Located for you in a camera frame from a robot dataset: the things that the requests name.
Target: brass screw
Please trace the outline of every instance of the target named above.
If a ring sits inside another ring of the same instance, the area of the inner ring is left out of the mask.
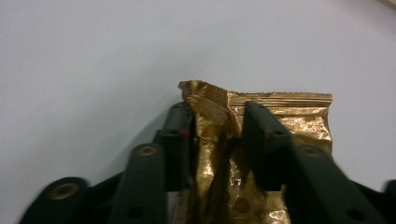
[[[49,197],[52,200],[66,199],[74,195],[78,191],[78,189],[79,189],[79,185],[76,183],[65,183],[53,189],[50,192]]]

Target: crumpled foil bag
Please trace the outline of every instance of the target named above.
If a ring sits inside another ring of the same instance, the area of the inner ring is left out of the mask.
[[[174,224],[291,223],[284,190],[260,191],[239,145],[244,104],[265,105],[292,133],[295,145],[311,144],[332,153],[328,126],[330,94],[239,93],[203,81],[180,82],[184,101],[195,114],[197,167],[192,187],[182,191]]]

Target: screw hole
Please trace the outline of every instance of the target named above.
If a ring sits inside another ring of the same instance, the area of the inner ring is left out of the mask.
[[[364,221],[364,214],[356,209],[348,209],[346,211],[346,214],[351,217],[352,219],[355,219],[357,221]]]
[[[170,134],[178,134],[178,130],[171,130]]]
[[[144,214],[144,210],[142,207],[134,207],[128,211],[128,218],[130,219],[138,219],[141,218]]]
[[[71,197],[79,189],[76,183],[65,183],[62,184],[51,191],[49,197],[52,200],[62,200]]]
[[[282,135],[283,133],[281,131],[274,131],[274,135]]]

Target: gold foil wrapper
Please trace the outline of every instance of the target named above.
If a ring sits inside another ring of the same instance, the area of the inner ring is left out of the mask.
[[[239,145],[244,105],[265,105],[292,133],[294,144],[312,144],[332,153],[328,126],[330,94],[239,93],[203,81],[180,82],[184,101],[195,113],[199,146],[192,188],[180,194],[174,224],[290,223],[284,191],[258,190]]]

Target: white surface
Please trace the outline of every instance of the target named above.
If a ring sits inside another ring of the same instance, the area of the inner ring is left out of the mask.
[[[332,93],[335,160],[381,189],[395,71],[396,11],[378,1],[1,1],[0,223],[51,181],[123,169],[189,79]]]

